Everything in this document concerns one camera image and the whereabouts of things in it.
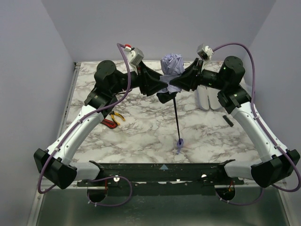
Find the lavender folding umbrella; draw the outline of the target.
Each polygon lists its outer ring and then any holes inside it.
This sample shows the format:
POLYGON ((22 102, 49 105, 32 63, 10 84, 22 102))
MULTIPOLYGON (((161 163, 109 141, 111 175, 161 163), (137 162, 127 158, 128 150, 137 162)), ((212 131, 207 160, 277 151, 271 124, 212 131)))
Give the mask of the lavender folding umbrella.
POLYGON ((185 71, 184 64, 183 64, 183 58, 180 54, 167 54, 160 60, 160 64, 161 64, 161 70, 163 73, 163 75, 160 76, 160 81, 166 83, 167 87, 158 91, 156 96, 158 97, 159 101, 163 104, 167 103, 170 100, 173 100, 175 120, 176 120, 177 133, 178 133, 178 141, 176 144, 176 146, 177 146, 176 154, 179 154, 183 147, 184 141, 180 137, 179 121, 178 121, 178 114, 177 114, 175 98, 176 98, 176 95, 178 93, 180 93, 182 89, 177 86, 170 85, 170 81, 180 77, 183 74, 183 72, 185 71))

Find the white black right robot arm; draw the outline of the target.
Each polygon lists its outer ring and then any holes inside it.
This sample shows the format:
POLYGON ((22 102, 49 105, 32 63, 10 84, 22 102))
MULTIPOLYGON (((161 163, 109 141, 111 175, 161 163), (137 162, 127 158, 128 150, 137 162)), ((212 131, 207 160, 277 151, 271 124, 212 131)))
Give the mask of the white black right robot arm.
POLYGON ((249 162, 230 160, 224 164, 227 176, 254 180, 263 188, 290 176, 300 155, 296 150, 289 150, 260 120, 260 115, 251 105, 250 95, 240 85, 245 74, 242 60, 236 56, 226 57, 217 73, 202 66, 202 61, 195 60, 180 77, 169 83, 186 91, 195 90, 199 85, 217 89, 221 106, 253 142, 259 159, 249 162))

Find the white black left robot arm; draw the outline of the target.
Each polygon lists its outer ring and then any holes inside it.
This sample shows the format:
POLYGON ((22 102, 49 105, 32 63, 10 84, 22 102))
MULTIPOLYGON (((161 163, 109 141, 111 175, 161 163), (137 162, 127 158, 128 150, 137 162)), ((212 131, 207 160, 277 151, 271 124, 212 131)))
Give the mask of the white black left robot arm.
POLYGON ((88 161, 72 166, 71 161, 90 132, 119 102, 116 94, 139 87, 142 94, 151 96, 167 87, 165 82, 160 81, 160 74, 143 62, 138 64, 135 71, 122 73, 113 61, 101 61, 94 79, 95 86, 74 121, 46 150, 38 149, 34 153, 40 173, 39 184, 45 177, 54 185, 65 189, 74 181, 96 179, 101 171, 100 165, 88 161))

